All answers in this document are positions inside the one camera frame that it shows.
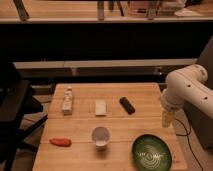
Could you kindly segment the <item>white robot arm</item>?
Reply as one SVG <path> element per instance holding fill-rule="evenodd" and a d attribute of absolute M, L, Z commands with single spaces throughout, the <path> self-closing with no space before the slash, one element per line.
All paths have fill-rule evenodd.
<path fill-rule="evenodd" d="M 160 96 L 163 128 L 170 126 L 174 113 L 183 108 L 185 101 L 213 119 L 213 90 L 204 85 L 207 79 L 207 70 L 198 64 L 174 70 L 166 76 L 166 88 Z"/>

